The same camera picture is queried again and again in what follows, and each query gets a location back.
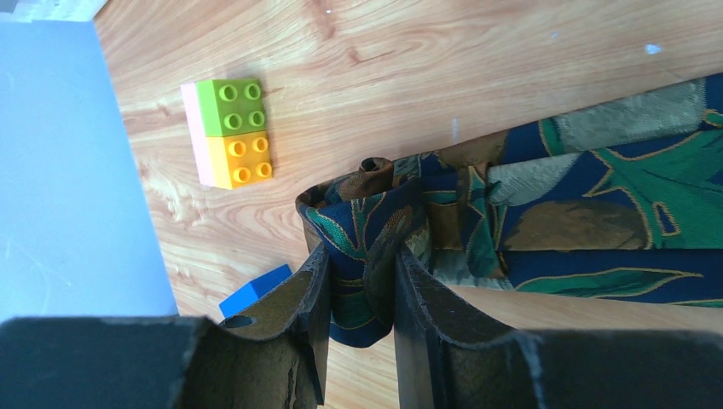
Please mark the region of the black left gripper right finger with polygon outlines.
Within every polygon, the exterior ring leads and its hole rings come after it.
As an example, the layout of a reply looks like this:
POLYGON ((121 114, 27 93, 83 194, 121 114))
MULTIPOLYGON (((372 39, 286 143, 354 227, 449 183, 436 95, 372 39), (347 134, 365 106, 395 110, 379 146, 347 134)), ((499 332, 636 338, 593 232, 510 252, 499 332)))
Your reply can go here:
POLYGON ((519 330, 396 255, 403 408, 719 408, 722 338, 705 331, 519 330))

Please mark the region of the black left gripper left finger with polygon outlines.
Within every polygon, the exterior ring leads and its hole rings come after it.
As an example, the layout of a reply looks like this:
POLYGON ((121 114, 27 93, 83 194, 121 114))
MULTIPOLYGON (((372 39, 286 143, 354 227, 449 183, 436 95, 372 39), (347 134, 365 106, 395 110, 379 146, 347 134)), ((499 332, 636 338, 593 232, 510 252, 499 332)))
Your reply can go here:
POLYGON ((329 257, 237 315, 31 317, 1 325, 4 408, 315 408, 325 399, 329 257))

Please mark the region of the dark patterned necktie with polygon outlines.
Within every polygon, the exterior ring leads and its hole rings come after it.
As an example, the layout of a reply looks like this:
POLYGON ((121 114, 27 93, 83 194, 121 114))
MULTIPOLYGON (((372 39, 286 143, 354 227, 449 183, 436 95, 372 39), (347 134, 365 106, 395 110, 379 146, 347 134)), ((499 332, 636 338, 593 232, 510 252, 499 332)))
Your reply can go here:
POLYGON ((722 76, 435 151, 367 158, 296 200, 331 263, 331 336, 394 322, 396 253, 445 284, 718 308, 722 76))

